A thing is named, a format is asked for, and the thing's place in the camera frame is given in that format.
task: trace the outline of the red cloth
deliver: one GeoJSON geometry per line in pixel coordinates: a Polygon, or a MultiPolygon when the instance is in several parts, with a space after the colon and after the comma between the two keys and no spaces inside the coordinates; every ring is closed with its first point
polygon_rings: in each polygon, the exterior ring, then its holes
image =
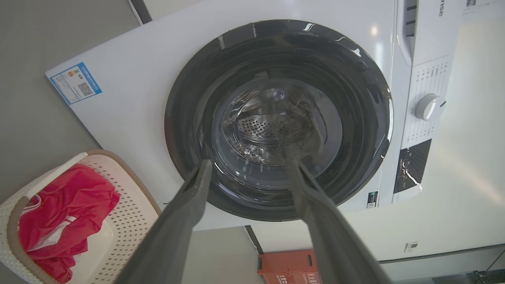
{"type": "Polygon", "coordinates": [[[66,283],[72,278],[73,256],[88,250],[87,237],[100,230],[120,195],[105,178],[81,164],[72,166],[38,195],[41,205],[20,218],[19,240],[38,266],[59,283],[66,283]],[[29,252],[67,216],[76,219],[63,229],[58,243],[29,252]]]}

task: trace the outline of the red box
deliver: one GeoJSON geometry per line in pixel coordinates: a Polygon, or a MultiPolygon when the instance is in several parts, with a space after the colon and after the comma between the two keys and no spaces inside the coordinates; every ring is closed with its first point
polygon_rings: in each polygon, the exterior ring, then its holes
{"type": "Polygon", "coordinates": [[[321,284],[314,250],[262,254],[258,274],[267,284],[321,284]]]}

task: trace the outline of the qr code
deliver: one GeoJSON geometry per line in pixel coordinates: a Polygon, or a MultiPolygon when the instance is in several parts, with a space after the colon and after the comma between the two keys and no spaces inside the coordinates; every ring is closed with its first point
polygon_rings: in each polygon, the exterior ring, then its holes
{"type": "Polygon", "coordinates": [[[79,89],[81,90],[82,94],[84,96],[88,96],[90,94],[92,94],[93,92],[91,91],[91,89],[89,88],[89,85],[88,83],[84,82],[82,84],[79,84],[77,85],[79,87],[79,89]]]}

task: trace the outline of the washing machine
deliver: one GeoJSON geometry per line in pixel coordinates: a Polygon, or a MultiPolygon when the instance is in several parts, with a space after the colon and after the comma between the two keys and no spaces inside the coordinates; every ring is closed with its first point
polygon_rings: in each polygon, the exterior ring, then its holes
{"type": "Polygon", "coordinates": [[[195,229],[297,219],[297,155],[340,210],[422,191],[461,2],[205,0],[47,71],[163,207],[214,164],[195,229]]]}

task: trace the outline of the white laundry basket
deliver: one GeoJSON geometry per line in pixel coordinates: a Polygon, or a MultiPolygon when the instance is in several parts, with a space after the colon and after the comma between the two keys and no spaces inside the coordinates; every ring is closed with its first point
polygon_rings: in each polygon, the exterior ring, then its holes
{"type": "Polygon", "coordinates": [[[12,195],[0,205],[0,261],[29,283],[58,284],[24,252],[18,239],[18,223],[30,199],[74,164],[89,166],[121,194],[116,207],[99,232],[88,237],[69,284],[112,283],[140,244],[159,214],[159,207],[133,171],[115,154],[105,150],[81,153],[12,195]]]}

